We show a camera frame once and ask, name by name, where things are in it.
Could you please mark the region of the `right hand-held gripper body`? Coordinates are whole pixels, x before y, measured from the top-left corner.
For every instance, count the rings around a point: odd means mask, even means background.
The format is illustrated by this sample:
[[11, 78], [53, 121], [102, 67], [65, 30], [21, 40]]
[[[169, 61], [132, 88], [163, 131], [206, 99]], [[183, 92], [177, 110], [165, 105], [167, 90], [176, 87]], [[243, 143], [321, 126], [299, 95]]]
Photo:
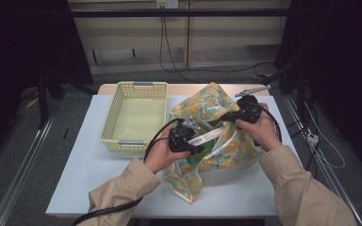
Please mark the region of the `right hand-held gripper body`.
[[262, 88], [254, 89], [245, 89], [236, 94], [236, 97], [239, 97], [237, 104], [239, 106], [239, 111], [235, 116], [236, 120], [242, 120], [249, 123], [256, 123], [260, 118], [262, 112], [265, 112], [270, 116], [270, 112], [266, 110], [263, 106], [258, 103], [258, 100], [254, 96], [254, 93], [268, 90], [271, 86], [266, 86]]

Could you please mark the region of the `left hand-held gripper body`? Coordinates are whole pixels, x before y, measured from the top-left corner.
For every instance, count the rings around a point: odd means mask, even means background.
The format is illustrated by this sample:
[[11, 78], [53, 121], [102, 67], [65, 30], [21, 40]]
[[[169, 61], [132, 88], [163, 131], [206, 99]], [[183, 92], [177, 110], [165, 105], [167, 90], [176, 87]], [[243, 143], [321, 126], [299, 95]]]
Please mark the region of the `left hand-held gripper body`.
[[188, 141], [193, 138], [195, 131], [183, 122], [179, 122], [170, 130], [169, 147], [174, 153], [189, 152]]

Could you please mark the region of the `tall green and white box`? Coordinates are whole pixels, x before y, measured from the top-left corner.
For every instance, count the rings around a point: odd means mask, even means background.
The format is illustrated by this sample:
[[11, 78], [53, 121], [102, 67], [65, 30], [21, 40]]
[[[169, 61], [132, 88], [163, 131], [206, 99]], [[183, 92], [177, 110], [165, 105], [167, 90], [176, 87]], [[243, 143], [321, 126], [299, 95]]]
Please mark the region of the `tall green and white box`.
[[198, 148], [197, 153], [191, 154], [187, 161], [191, 165], [198, 164], [205, 156], [211, 153], [211, 150], [214, 147], [214, 144], [217, 141], [217, 138], [222, 134], [223, 127], [213, 129], [210, 132], [202, 134], [198, 137], [194, 137], [188, 141], [188, 144], [191, 144]]

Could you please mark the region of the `orange print shopping bag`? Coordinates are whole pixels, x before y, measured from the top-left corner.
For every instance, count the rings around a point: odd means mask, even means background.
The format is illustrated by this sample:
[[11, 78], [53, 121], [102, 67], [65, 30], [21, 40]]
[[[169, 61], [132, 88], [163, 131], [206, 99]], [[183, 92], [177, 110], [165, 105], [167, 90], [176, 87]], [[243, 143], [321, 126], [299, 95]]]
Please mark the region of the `orange print shopping bag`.
[[222, 115], [238, 110], [237, 102], [220, 85], [210, 83], [170, 111], [172, 120], [196, 122], [200, 127], [195, 133], [197, 137], [221, 130], [218, 137], [203, 144], [201, 152], [177, 160], [164, 170], [164, 181], [185, 202], [192, 203], [198, 199], [203, 173], [250, 165], [264, 154], [247, 132], [233, 122], [221, 121]]

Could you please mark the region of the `pale yellow plastic basket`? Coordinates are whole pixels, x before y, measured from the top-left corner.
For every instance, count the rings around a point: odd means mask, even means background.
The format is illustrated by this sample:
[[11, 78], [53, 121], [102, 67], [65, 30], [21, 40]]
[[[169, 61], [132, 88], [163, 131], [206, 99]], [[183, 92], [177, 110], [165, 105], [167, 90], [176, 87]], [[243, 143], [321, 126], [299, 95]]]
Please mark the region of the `pale yellow plastic basket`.
[[167, 99], [165, 82], [118, 83], [101, 141], [114, 153], [143, 153], [167, 121]]

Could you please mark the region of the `person's left hand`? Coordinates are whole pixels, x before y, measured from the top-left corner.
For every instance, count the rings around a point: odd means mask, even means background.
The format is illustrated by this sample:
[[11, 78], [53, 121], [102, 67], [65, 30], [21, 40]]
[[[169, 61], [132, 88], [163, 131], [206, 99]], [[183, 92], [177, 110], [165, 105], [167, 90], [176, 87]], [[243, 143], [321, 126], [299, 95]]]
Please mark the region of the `person's left hand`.
[[144, 165], [152, 172], [158, 173], [161, 170], [169, 167], [174, 161], [187, 158], [189, 152], [174, 153], [169, 148], [169, 139], [171, 126], [167, 127], [159, 139], [156, 140], [154, 146], [151, 148]]

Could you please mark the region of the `person's right hand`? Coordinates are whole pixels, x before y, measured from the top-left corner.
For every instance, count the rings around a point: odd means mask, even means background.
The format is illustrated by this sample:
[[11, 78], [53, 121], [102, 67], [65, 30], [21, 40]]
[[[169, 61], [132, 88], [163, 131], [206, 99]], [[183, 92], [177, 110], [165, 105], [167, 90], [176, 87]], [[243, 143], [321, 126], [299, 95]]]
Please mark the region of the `person's right hand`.
[[272, 118], [262, 111], [256, 123], [249, 123], [242, 120], [236, 120], [236, 125], [251, 135], [253, 140], [258, 143], [265, 152], [269, 152], [282, 145], [277, 136]]

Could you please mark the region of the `black metal stand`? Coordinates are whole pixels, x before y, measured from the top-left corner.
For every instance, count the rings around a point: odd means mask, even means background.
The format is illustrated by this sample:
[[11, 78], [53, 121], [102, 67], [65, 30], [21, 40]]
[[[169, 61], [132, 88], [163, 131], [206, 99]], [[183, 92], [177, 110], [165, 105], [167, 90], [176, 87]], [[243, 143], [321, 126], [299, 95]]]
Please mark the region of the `black metal stand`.
[[72, 87], [79, 89], [89, 95], [95, 95], [98, 93], [96, 89], [92, 89], [84, 84], [78, 83], [63, 73], [42, 71], [38, 76], [37, 85], [38, 98], [40, 101], [40, 129], [42, 129], [42, 127], [49, 120], [46, 91], [49, 91], [54, 99], [62, 99], [65, 95], [65, 91], [61, 86], [62, 83], [70, 84]]
[[299, 119], [302, 120], [303, 123], [308, 123], [304, 104], [304, 74], [300, 63], [295, 60], [289, 62], [282, 69], [262, 80], [260, 84], [267, 86], [275, 80], [278, 81], [279, 89], [282, 94], [291, 94], [292, 91], [297, 91], [296, 106]]

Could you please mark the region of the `white table mat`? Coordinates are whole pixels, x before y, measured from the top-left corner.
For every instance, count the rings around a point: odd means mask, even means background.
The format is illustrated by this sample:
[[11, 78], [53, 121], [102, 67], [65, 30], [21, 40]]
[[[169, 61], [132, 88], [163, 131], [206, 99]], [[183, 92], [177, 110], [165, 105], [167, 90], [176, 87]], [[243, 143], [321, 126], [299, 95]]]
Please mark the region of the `white table mat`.
[[[50, 216], [76, 218], [89, 207], [88, 192], [120, 175], [129, 164], [100, 140], [112, 97], [95, 95], [46, 209]], [[161, 184], [137, 206], [135, 218], [262, 218], [276, 214], [272, 184], [258, 163], [201, 174], [199, 197], [187, 203]]]

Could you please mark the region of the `dark curtain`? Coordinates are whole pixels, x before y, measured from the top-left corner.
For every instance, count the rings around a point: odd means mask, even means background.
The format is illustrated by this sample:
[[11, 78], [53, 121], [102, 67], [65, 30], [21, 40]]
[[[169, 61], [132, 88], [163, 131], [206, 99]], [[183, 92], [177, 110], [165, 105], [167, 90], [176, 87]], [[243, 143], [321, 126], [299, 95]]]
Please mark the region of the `dark curtain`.
[[68, 0], [0, 0], [0, 143], [24, 89], [91, 84], [93, 79]]
[[302, 72], [362, 161], [362, 0], [290, 0], [289, 7], [315, 12], [287, 18], [274, 65], [286, 66], [305, 39], [313, 40]]

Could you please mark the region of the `metal floor rail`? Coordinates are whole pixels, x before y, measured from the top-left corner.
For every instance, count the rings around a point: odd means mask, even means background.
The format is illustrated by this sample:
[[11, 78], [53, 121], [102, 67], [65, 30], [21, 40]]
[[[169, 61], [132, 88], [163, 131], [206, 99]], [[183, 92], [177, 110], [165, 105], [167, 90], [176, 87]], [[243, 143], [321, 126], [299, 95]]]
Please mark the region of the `metal floor rail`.
[[[362, 217], [359, 216], [356, 208], [354, 207], [352, 200], [350, 199], [345, 189], [342, 187], [342, 184], [340, 183], [339, 179], [334, 173], [334, 170], [342, 170], [346, 166], [344, 157], [340, 154], [338, 149], [328, 140], [328, 138], [323, 135], [321, 129], [318, 127], [315, 117], [313, 116], [307, 104], [305, 104], [305, 113], [307, 114], [308, 120], [314, 124], [315, 126], [314, 130], [311, 130], [308, 126], [306, 126], [303, 123], [302, 120], [299, 119], [297, 113], [297, 106], [292, 97], [285, 97], [285, 102], [286, 105], [288, 106], [289, 112], [291, 113], [293, 119], [296, 120], [295, 124], [299, 128], [300, 134], [303, 136], [304, 141], [308, 145], [308, 150], [310, 151], [311, 155], [310, 162], [315, 162], [316, 169], [321, 171], [322, 176], [326, 181], [326, 183], [328, 184], [329, 188], [337, 196], [339, 196], [342, 200], [345, 201], [345, 203], [353, 212], [357, 225], [362, 226]], [[309, 144], [306, 141], [306, 135], [308, 133], [312, 133], [322, 137], [340, 157], [342, 164], [340, 166], [336, 166], [335, 164], [330, 163], [326, 158], [326, 156], [324, 155], [323, 151], [321, 150], [319, 143], [317, 145]]]
[[38, 132], [25, 155], [22, 165], [17, 170], [4, 198], [0, 201], [0, 226], [6, 226], [9, 215], [11, 214], [12, 209], [21, 194], [28, 174], [30, 173], [36, 158], [41, 151], [42, 145], [51, 130], [54, 120], [55, 116], [49, 117], [46, 123], [38, 129]]

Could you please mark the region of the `white wall socket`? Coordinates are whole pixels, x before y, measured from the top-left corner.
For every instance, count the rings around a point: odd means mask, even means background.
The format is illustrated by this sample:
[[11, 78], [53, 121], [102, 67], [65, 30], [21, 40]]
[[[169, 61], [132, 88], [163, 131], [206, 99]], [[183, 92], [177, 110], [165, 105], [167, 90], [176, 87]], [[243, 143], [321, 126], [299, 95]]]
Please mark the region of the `white wall socket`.
[[157, 8], [178, 8], [178, 0], [156, 0]]

